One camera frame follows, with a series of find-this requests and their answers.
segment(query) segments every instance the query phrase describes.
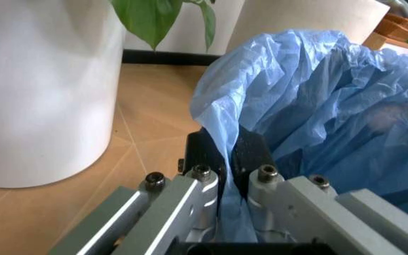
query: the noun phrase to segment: trash bag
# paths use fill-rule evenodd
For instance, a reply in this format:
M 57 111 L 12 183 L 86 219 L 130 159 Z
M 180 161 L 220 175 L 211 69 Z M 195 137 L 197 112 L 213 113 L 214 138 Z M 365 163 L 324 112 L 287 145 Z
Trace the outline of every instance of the trash bag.
M 212 63 L 190 111 L 226 159 L 239 124 L 264 135 L 286 178 L 322 174 L 338 193 L 368 188 L 408 213 L 408 56 L 338 31 L 258 35 Z M 219 238 L 255 242 L 232 182 Z

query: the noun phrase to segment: black base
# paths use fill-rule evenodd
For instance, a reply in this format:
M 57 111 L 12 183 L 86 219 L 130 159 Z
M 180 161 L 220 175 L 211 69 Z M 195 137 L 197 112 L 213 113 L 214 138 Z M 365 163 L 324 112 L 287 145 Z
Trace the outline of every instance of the black base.
M 125 49 L 122 63 L 160 65 L 210 65 L 220 56 L 174 52 L 154 52 L 151 50 Z

